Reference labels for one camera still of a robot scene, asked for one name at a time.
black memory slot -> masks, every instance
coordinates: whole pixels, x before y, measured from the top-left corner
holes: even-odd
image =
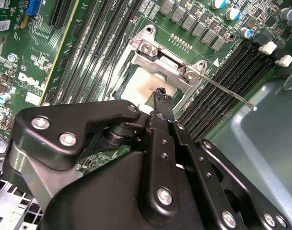
[[[108,11],[111,9],[111,6],[112,6],[113,2],[114,2],[114,0],[106,1],[104,6],[100,10],[100,13],[99,13],[100,16],[98,17],[98,20],[94,24],[94,30],[92,31],[91,36],[90,36],[89,40],[87,41],[85,50],[83,51],[82,57],[79,60],[79,64],[78,64],[77,68],[74,70],[74,72],[73,72],[73,74],[71,76],[72,80],[70,81],[70,84],[69,84],[69,86],[67,88],[66,95],[65,95],[64,100],[63,100],[66,103],[68,102],[69,98],[71,97],[72,89],[75,86],[76,81],[80,76],[80,72],[81,72],[81,70],[82,70],[82,68],[83,68],[83,66],[85,64],[85,61],[86,61],[87,56],[89,54],[89,50],[91,49],[92,45],[94,45],[96,43],[96,47],[95,47],[95,49],[93,51],[93,55],[95,56],[96,52],[98,50],[98,47],[99,47],[100,43],[102,42],[102,40],[103,40],[103,38],[105,36],[106,29],[104,29],[102,31],[102,34],[100,36],[99,36],[99,33],[102,30],[102,27],[105,26],[106,15],[107,15]],[[120,2],[120,0],[117,0],[114,9],[116,9],[118,7],[119,2]],[[82,79],[82,84],[83,84],[84,79],[85,79],[85,75],[81,76],[81,77],[83,78]]]
[[[121,41],[123,38],[123,34],[126,30],[127,24],[129,23],[132,15],[134,14],[134,9],[136,7],[139,7],[141,1],[135,0],[133,1],[133,3],[131,3],[130,7],[129,7],[129,11],[128,13],[124,16],[124,20],[122,20],[121,23],[119,23],[119,29],[117,30],[117,34],[116,34],[116,39],[114,40],[114,44],[111,45],[111,49],[108,50],[108,54],[105,55],[105,58],[103,60],[103,62],[105,63],[107,60],[111,59],[115,54],[116,51],[119,49],[119,46],[121,43],[116,42],[116,41]],[[91,89],[89,90],[89,93],[86,97],[86,102],[90,101],[93,97],[93,95],[95,94],[97,87],[98,87],[98,83],[100,83],[102,81],[104,74],[101,74],[99,77],[96,78],[96,81],[92,84]]]
[[[62,92],[62,90],[65,90],[59,99],[60,101],[63,101],[64,96],[67,95],[67,93],[68,93],[67,89],[69,88],[70,81],[67,83],[67,85],[65,85],[65,81],[67,79],[67,74],[68,74],[70,68],[72,67],[75,59],[79,59],[81,57],[82,52],[80,52],[80,50],[84,49],[84,46],[86,45],[86,42],[90,36],[90,33],[88,33],[87,31],[89,31],[89,28],[90,29],[94,28],[94,24],[99,16],[98,14],[95,14],[95,9],[97,7],[97,4],[99,4],[99,8],[100,8],[103,3],[104,3],[104,1],[96,1],[96,0],[92,1],[92,4],[89,8],[90,10],[88,11],[88,14],[86,17],[86,22],[85,22],[85,24],[82,28],[82,31],[80,32],[77,40],[76,40],[75,48],[74,48],[66,66],[65,66],[65,69],[62,73],[62,77],[61,77],[60,82],[59,82],[58,87],[57,87],[56,96],[58,96],[60,94],[60,92]]]
[[[88,68],[83,81],[81,83],[81,85],[78,88],[78,91],[73,99],[74,103],[77,103],[80,101],[82,93],[84,92],[86,85],[88,83],[88,81],[90,80],[90,77],[94,71],[94,68],[96,67],[99,58],[101,57],[103,51],[106,49],[107,44],[109,43],[113,33],[115,32],[115,29],[117,27],[117,25],[119,24],[119,20],[125,10],[125,7],[127,6],[127,2],[130,0],[126,0],[126,1],[122,1],[121,5],[118,7],[119,5],[119,1],[118,1],[118,5],[117,5],[117,10],[114,11],[115,13],[113,14],[113,16],[109,19],[109,22],[112,21],[111,24],[108,25],[107,29],[105,29],[105,33],[107,32],[107,34],[105,36],[101,36],[102,39],[100,43],[98,43],[97,45],[97,49],[95,51],[95,56],[92,59],[92,63],[91,66]]]
[[[256,56],[252,56],[252,57],[254,57],[254,62],[250,63],[252,65],[252,68],[250,69],[250,71],[249,72],[246,71],[244,75],[240,76],[240,79],[238,79],[236,75],[234,75],[234,79],[232,79],[232,83],[234,82],[234,84],[232,86],[231,85],[229,86],[229,89],[231,91],[239,92],[239,95],[241,96],[244,96],[244,95],[243,95],[243,92],[240,91],[240,89],[244,85],[247,85],[247,83],[248,84],[251,83],[252,80],[255,78],[255,76],[257,76],[255,72],[265,64],[264,61],[260,61],[259,58],[257,58]],[[196,125],[190,130],[192,136],[197,135],[202,130],[202,127],[209,124],[210,121],[215,116],[217,116],[217,114],[219,114],[220,116],[220,114],[222,113],[221,110],[224,107],[224,104],[226,104],[228,100],[232,98],[233,97],[228,95],[227,93],[220,91],[220,94],[216,95],[216,98],[214,98],[213,101],[210,101],[210,104],[214,104],[215,106],[211,108],[209,114],[205,117],[201,117],[199,121],[196,123]]]
[[[250,56],[250,55],[246,55],[242,58],[241,62],[242,63],[249,63],[252,61],[252,59],[254,59],[255,57]],[[235,65],[232,69],[230,69],[230,71],[227,72],[227,74],[224,76],[224,80],[220,81],[219,83],[230,89],[231,83],[234,81],[233,77],[230,76],[234,76],[235,78],[239,78],[240,77],[240,72],[242,72],[244,70],[245,66],[242,65]],[[208,110],[211,109],[211,107],[214,106],[215,104],[215,99],[218,98],[219,94],[221,94],[221,90],[216,88],[213,90],[213,92],[211,93],[210,97],[206,97],[206,98],[201,98],[199,101],[201,108],[198,108],[196,110],[196,113],[194,114],[194,116],[187,122],[186,127],[191,130],[194,128],[194,126],[196,125],[196,123],[207,113]]]
[[[236,49],[235,53],[225,62],[225,64],[216,72],[213,77],[213,80],[216,82],[220,82],[223,78],[225,73],[228,71],[229,66],[234,66],[235,63],[238,61],[237,57],[241,57],[244,55],[246,50],[243,47],[239,47]],[[215,86],[211,84],[207,84],[206,87],[201,91],[198,98],[203,98],[210,94],[211,91],[215,90]],[[194,111],[197,110],[196,106],[198,106],[198,100],[194,100],[193,103],[182,113],[180,116],[179,121],[185,123],[191,116],[193,116]]]

silver screw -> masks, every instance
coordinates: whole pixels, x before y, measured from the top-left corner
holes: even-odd
[[[131,110],[132,112],[136,112],[136,108],[131,104],[128,105],[128,109]]]
[[[59,141],[65,146],[74,146],[77,143],[77,139],[71,133],[63,133],[59,136]]]
[[[223,211],[222,212],[222,218],[226,225],[228,225],[230,228],[235,228],[236,227],[236,222],[232,214],[228,211]]]
[[[173,198],[170,192],[168,192],[164,188],[159,188],[156,194],[163,205],[171,205],[171,203],[173,202]]]
[[[212,146],[211,146],[211,144],[210,143],[208,143],[208,142],[204,142],[204,145],[207,147],[207,148],[209,148],[209,149],[211,149],[212,148]]]
[[[75,166],[75,169],[76,170],[80,170],[82,168],[82,166],[80,165],[80,164],[77,164],[76,166]]]
[[[164,118],[164,115],[161,114],[161,113],[157,113],[156,115],[157,115],[157,117],[158,117],[159,119],[161,119],[161,120],[164,120],[164,119],[165,119],[165,118]]]
[[[180,124],[180,123],[178,123],[178,127],[179,127],[180,129],[182,129],[182,130],[185,129],[185,127],[184,127],[182,124]]]
[[[37,128],[37,129],[47,129],[50,127],[50,122],[43,118],[43,117],[36,117],[34,118],[32,121],[31,121],[31,124],[34,128]]]
[[[276,219],[277,219],[277,221],[278,221],[283,227],[286,228],[286,223],[285,223],[284,219],[283,219],[281,216],[276,215]]]
[[[272,227],[275,227],[275,226],[276,226],[275,221],[274,221],[274,219],[271,217],[270,214],[265,213],[265,214],[264,214],[264,218],[265,218],[266,222],[267,222],[270,226],[272,226]]]

ram slot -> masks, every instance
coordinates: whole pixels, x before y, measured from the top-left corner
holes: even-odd
[[[94,60],[93,69],[90,70],[89,74],[91,76],[91,81],[88,81],[87,84],[82,86],[80,95],[77,96],[77,101],[90,101],[92,100],[93,95],[95,94],[98,86],[101,84],[104,74],[98,75],[97,73],[101,72],[101,66],[104,68],[105,63],[113,57],[111,52],[117,51],[119,49],[120,43],[119,40],[122,40],[123,34],[126,30],[127,24],[129,23],[132,15],[134,14],[134,9],[138,7],[140,1],[135,0],[127,0],[123,3],[123,12],[122,14],[118,15],[118,19],[115,20],[115,29],[110,30],[110,39],[107,39],[106,42],[102,45],[100,52],[97,58]]]
[[[104,6],[103,15],[95,25],[95,30],[92,33],[90,41],[87,44],[87,49],[84,51],[83,56],[79,62],[79,66],[74,72],[74,77],[76,79],[72,89],[67,94],[64,99],[65,103],[74,102],[74,98],[79,91],[81,85],[84,85],[88,79],[88,72],[93,69],[93,60],[98,55],[98,50],[106,38],[106,34],[109,32],[110,24],[113,24],[114,15],[119,12],[119,4],[121,0],[113,0],[112,3],[106,4]]]
[[[73,72],[78,65],[78,62],[82,56],[82,52],[85,49],[87,41],[92,33],[94,25],[98,17],[100,16],[99,13],[100,13],[103,3],[104,3],[103,0],[92,1],[90,10],[88,11],[88,15],[86,17],[86,22],[84,24],[84,27],[82,28],[82,31],[80,32],[76,40],[77,41],[76,46],[65,66],[64,72],[62,74],[60,83],[56,91],[56,98],[61,102],[64,100],[64,97],[67,95],[69,89],[74,84],[74,79],[72,78]]]

green circuit board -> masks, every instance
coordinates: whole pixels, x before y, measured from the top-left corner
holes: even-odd
[[[51,26],[51,12],[56,2],[62,1],[40,1],[38,13],[32,16],[25,13],[28,1],[24,0],[12,1],[10,5],[4,1],[3,9],[0,9],[0,22],[11,22],[6,31],[0,31],[0,35],[6,34],[6,42],[0,45],[0,93],[10,94],[10,100],[0,104],[0,135],[6,140],[10,137],[14,116],[24,108],[101,100],[100,95],[108,78],[108,75],[102,74],[108,72],[112,66],[111,60],[115,54],[112,44],[116,43],[117,36],[122,32],[120,27],[108,27],[108,24],[112,25],[112,16],[125,17],[125,11],[115,11],[113,4],[108,4],[107,0],[72,0],[68,1],[70,5],[67,5],[68,9],[64,14],[64,24]],[[128,3],[127,7],[132,7],[135,3],[138,7],[134,10],[134,15],[128,18],[128,23],[123,21],[126,36],[123,37],[119,53],[130,38],[146,25],[152,24],[156,29],[157,43],[187,64],[193,65],[199,60],[205,60],[208,64],[205,76],[210,78],[224,66],[226,60],[244,40],[239,34],[243,27],[252,29],[255,35],[266,30],[274,39],[281,41],[287,54],[292,55],[292,27],[279,18],[281,9],[292,7],[290,1],[228,0],[225,7],[214,10],[209,0],[171,0],[174,4],[168,13],[162,13],[161,10],[165,0],[115,2],[118,2],[119,8],[124,2]],[[225,12],[230,7],[240,9],[241,16],[238,20],[226,20]],[[178,8],[183,9],[185,13],[178,22],[174,22],[171,19]],[[64,71],[71,67],[70,60],[74,56],[74,50],[81,44],[89,15],[98,15],[102,25],[106,25],[105,29],[101,30],[102,36],[97,37],[98,49],[85,54],[88,59],[86,58],[80,71],[76,72],[75,68],[72,68],[72,73],[65,76]],[[213,42],[206,44],[202,41],[202,36],[194,36],[195,25],[190,29],[183,28],[189,15],[195,18],[195,23],[204,24],[205,31],[212,31],[215,39],[221,38],[224,42],[222,47],[215,50]],[[109,43],[104,42],[109,39],[111,47],[106,51],[105,45]],[[85,46],[84,50],[91,51],[91,48]],[[94,67],[91,60],[98,59],[100,55],[104,59],[97,60]],[[111,80],[110,94],[117,92],[125,84],[126,78],[120,76],[121,72]],[[191,100],[198,97],[203,85],[204,83],[195,91],[189,92],[190,97],[179,108],[176,118],[180,117]],[[179,101],[182,96],[183,93],[177,91],[175,101]]]

mounting hole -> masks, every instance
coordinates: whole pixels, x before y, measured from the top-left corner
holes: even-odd
[[[168,155],[167,155],[166,153],[162,153],[161,157],[162,157],[164,160],[168,159]]]
[[[207,175],[208,178],[210,178],[210,179],[212,178],[212,174],[211,173],[207,172],[206,175]]]
[[[203,69],[204,67],[205,67],[205,63],[204,63],[204,62],[200,62],[200,63],[199,63],[199,68],[200,68],[200,69]]]
[[[162,139],[162,144],[167,145],[167,140]]]
[[[235,39],[235,37],[236,37],[235,34],[230,34],[230,36],[229,36],[229,40],[230,40],[230,41],[233,41],[233,40]]]
[[[149,34],[149,35],[152,34],[153,33],[153,29],[151,27],[147,27],[146,28],[146,33]]]

